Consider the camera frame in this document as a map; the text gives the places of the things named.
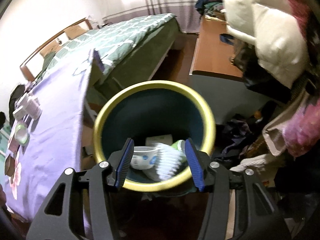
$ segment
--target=yellow rim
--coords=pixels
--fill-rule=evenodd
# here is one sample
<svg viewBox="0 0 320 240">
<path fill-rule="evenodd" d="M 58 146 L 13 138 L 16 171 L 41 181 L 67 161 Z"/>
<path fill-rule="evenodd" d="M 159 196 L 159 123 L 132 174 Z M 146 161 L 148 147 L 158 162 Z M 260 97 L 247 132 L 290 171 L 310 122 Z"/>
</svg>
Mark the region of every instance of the yellow rim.
<svg viewBox="0 0 320 240">
<path fill-rule="evenodd" d="M 201 145 L 201 151 L 206 152 L 208 155 L 211 154 L 216 130 L 215 130 L 215 122 L 213 118 L 213 114 L 211 112 L 210 107 L 208 106 L 207 102 L 193 89 L 187 87 L 185 85 L 171 82 L 171 81 L 146 81 L 142 83 L 138 83 L 136 85 L 130 86 L 115 96 L 111 98 L 108 103 L 101 109 L 99 112 L 97 119 L 94 123 L 93 127 L 93 147 L 94 147 L 94 157 L 97 163 L 105 161 L 106 158 L 102 151 L 102 144 L 101 144 L 101 134 L 103 124 L 105 120 L 111 113 L 111 111 L 116 107 L 116 105 L 121 102 L 124 98 L 132 95 L 133 93 L 147 90 L 147 89 L 169 89 L 175 92 L 178 92 L 187 98 L 189 98 L 196 106 L 198 111 L 200 112 L 201 118 L 203 120 L 204 132 L 203 132 L 203 140 Z M 184 171 L 180 172 L 178 175 L 174 176 L 173 178 L 156 183 L 139 183 L 134 182 L 131 180 L 126 179 L 124 182 L 124 188 L 135 190 L 135 191 L 143 191 L 143 192 L 153 192 L 153 191 L 161 191 L 166 190 L 177 185 L 182 184 L 183 182 L 187 181 L 191 178 L 191 171 L 190 168 L 187 167 Z"/>
</svg>

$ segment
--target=hand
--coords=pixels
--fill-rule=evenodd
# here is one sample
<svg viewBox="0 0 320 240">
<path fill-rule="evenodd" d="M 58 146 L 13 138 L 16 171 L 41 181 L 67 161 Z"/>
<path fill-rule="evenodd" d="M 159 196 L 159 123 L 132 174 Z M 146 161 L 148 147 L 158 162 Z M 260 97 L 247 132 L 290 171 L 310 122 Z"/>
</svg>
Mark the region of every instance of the hand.
<svg viewBox="0 0 320 240">
<path fill-rule="evenodd" d="M 0 207 L 3 207 L 6 202 L 7 202 L 7 198 L 0 184 Z"/>
</svg>

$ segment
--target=white puffer jacket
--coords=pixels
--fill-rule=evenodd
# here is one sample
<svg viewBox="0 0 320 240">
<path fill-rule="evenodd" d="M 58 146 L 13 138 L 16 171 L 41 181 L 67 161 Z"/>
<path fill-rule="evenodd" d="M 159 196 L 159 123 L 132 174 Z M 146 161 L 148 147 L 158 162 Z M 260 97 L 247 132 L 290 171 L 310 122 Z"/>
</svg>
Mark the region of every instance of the white puffer jacket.
<svg viewBox="0 0 320 240">
<path fill-rule="evenodd" d="M 288 0 L 224 0 L 228 32 L 255 45 L 259 65 L 291 88 L 309 64 Z"/>
</svg>

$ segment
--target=trash can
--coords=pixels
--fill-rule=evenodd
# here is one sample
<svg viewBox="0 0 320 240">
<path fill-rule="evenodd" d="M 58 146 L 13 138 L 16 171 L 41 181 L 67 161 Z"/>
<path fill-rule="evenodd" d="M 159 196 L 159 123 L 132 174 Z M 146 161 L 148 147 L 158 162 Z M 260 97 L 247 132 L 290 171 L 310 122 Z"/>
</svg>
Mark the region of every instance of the trash can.
<svg viewBox="0 0 320 240">
<path fill-rule="evenodd" d="M 120 150 L 128 137 L 144 146 L 146 137 L 171 134 L 173 141 L 192 138 L 199 150 L 211 154 L 215 122 L 206 101 L 193 89 L 171 81 L 147 81 L 132 85 L 111 98 L 94 124 L 93 146 L 97 163 Z M 154 182 L 142 171 L 130 168 L 124 188 L 156 192 L 169 190 L 191 178 L 188 164 L 173 178 Z"/>
</svg>

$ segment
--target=bed frame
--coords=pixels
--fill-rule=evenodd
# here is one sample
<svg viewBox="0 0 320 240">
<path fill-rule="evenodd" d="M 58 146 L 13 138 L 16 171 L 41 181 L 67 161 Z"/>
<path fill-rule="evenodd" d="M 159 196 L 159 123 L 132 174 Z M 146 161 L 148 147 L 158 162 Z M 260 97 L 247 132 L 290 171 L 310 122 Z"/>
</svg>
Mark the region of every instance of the bed frame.
<svg viewBox="0 0 320 240">
<path fill-rule="evenodd" d="M 81 23 L 85 23 L 87 28 L 89 30 L 92 30 L 92 26 L 89 22 L 89 20 L 87 18 L 83 18 L 69 26 L 75 26 L 75 25 L 80 25 Z M 45 43 L 43 43 L 41 46 L 39 46 L 34 52 L 32 52 L 30 54 L 29 57 L 26 58 L 26 60 L 20 65 L 20 70 L 23 74 L 23 76 L 25 77 L 26 80 L 33 82 L 35 80 L 35 77 L 33 76 L 33 74 L 31 73 L 31 71 L 29 70 L 29 68 L 27 67 L 28 62 L 35 56 L 37 55 L 42 49 L 44 49 L 48 44 L 50 44 L 50 42 L 54 41 L 56 38 L 58 38 L 60 35 L 62 35 L 64 33 L 64 30 L 66 29 L 64 28 L 62 31 L 58 32 L 57 34 L 55 34 L 54 36 L 52 36 L 50 39 L 48 39 Z"/>
</svg>

